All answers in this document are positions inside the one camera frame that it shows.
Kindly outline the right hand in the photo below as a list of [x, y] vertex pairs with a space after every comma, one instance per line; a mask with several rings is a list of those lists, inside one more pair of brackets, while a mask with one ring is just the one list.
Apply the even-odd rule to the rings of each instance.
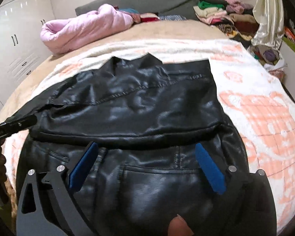
[[194, 233], [180, 215], [176, 215], [168, 226], [168, 236], [193, 236]]

